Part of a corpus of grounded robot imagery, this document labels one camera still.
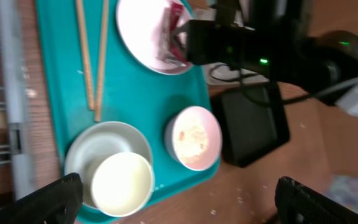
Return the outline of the small white cup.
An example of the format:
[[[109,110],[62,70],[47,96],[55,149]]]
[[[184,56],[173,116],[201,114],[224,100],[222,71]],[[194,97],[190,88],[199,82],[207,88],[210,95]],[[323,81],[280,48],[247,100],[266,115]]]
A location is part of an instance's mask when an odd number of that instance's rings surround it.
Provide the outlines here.
[[[155,175],[148,160],[120,152],[93,161],[86,175],[95,207],[112,217],[127,217],[149,201]]]

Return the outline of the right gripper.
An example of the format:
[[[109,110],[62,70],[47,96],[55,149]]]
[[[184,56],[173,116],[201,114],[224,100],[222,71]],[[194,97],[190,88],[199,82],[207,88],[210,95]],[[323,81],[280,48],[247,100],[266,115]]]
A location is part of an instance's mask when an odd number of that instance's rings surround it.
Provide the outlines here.
[[[268,79],[295,83],[300,72],[299,41],[304,36],[306,1],[217,1],[212,21],[192,19],[175,31],[186,61],[223,63]]]

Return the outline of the large white plate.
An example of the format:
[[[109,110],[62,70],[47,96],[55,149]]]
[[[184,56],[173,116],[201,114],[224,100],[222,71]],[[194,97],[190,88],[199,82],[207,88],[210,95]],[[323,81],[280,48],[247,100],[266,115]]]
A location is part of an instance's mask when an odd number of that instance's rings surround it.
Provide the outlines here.
[[[118,0],[116,24],[125,46],[140,64],[157,73],[180,75],[193,65],[181,67],[158,58],[164,15],[171,4],[169,0]]]

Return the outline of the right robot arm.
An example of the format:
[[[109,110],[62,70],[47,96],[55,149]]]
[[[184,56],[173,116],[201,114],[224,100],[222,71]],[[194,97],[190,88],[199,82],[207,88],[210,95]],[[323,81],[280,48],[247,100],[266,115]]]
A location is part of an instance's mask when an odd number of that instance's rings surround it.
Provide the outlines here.
[[[358,85],[358,36],[335,30],[310,37],[311,1],[249,1],[242,24],[239,1],[217,1],[212,21],[192,19],[176,28],[170,39],[187,62],[227,66],[237,81],[256,75],[304,89],[284,100],[257,101],[258,106],[287,105],[308,98],[336,105]]]

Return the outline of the red snack wrapper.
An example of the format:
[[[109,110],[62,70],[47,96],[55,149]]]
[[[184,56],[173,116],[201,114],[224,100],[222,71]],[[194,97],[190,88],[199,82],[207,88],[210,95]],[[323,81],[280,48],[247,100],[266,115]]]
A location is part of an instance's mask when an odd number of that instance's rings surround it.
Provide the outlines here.
[[[164,9],[157,53],[159,60],[178,67],[188,65],[182,54],[184,47],[175,31],[183,11],[184,6],[175,2],[171,2],[170,7]]]

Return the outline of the grey metal bowl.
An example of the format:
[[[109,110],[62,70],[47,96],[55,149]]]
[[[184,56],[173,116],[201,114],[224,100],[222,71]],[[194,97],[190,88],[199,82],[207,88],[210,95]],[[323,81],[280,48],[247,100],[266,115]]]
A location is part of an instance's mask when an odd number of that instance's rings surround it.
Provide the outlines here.
[[[84,184],[85,206],[97,208],[91,198],[91,180],[86,176],[91,164],[120,152],[133,152],[149,164],[153,163],[152,149],[146,137],[135,127],[118,121],[95,124],[83,131],[70,146],[64,173],[76,172],[80,175]]]

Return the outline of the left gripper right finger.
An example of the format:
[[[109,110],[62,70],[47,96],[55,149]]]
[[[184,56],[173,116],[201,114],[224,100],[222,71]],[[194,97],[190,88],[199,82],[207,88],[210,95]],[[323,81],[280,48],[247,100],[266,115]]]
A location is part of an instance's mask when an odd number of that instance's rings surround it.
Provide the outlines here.
[[[281,223],[358,224],[358,214],[290,177],[281,177],[275,189]]]

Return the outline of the black plastic tray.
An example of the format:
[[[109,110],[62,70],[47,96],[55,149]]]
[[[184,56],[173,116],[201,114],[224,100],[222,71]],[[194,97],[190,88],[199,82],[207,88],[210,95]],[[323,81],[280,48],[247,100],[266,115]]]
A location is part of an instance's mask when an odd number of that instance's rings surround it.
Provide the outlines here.
[[[290,140],[278,85],[249,85],[246,92],[270,106],[251,102],[240,88],[227,89],[211,98],[223,134],[223,160],[237,167],[248,166]]]

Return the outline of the grey plastic dish rack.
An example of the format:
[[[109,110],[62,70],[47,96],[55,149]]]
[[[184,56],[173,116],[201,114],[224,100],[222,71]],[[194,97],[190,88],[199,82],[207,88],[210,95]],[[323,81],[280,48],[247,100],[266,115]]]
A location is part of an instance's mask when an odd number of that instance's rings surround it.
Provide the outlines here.
[[[35,190],[19,3],[0,0],[0,208]]]

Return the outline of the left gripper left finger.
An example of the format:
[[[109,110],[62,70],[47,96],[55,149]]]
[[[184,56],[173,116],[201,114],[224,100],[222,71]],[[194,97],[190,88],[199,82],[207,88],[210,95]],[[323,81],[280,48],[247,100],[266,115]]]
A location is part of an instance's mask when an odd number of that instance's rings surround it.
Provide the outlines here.
[[[83,183],[73,172],[0,209],[0,223],[74,223],[83,203]]]

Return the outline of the small white bowl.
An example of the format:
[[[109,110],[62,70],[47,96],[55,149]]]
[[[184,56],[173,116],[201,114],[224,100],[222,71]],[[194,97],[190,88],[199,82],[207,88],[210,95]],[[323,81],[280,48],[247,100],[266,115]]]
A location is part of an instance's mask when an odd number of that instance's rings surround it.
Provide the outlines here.
[[[204,171],[219,159],[223,136],[212,112],[189,106],[167,123],[164,144],[173,160],[189,170]]]

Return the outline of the wooden chopstick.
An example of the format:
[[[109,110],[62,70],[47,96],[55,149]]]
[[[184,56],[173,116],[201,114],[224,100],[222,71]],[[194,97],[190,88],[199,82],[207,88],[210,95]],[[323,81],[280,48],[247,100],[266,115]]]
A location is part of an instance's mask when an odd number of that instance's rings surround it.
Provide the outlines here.
[[[106,64],[106,46],[109,22],[109,0],[103,1],[103,11],[101,18],[101,32],[99,41],[99,60],[98,60],[98,76],[96,88],[96,108],[94,111],[94,120],[101,121],[101,109],[103,100],[104,74]]]
[[[76,0],[76,14],[78,21],[78,29],[80,35],[80,46],[81,46],[81,56],[83,61],[83,73],[85,76],[85,88],[86,96],[88,100],[88,108],[94,110],[94,94],[93,94],[93,78],[91,73],[91,62],[90,62],[90,53],[88,45],[88,36],[86,31],[86,21],[85,21],[85,10],[83,7],[83,0]]]

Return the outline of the teal serving tray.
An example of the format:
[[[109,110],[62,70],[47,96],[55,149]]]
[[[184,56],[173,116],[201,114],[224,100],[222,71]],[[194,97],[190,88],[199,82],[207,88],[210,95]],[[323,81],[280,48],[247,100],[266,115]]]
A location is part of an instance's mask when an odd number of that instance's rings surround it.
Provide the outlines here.
[[[82,73],[75,3],[38,0],[35,6],[57,153],[64,162],[75,138],[94,125]],[[162,75],[145,68],[125,48],[115,19],[109,21],[106,59],[102,119],[130,124],[150,143],[157,184],[150,202],[212,178],[217,165],[201,172],[189,170],[168,155],[163,143],[165,125],[177,112],[193,105],[210,108],[203,69]]]

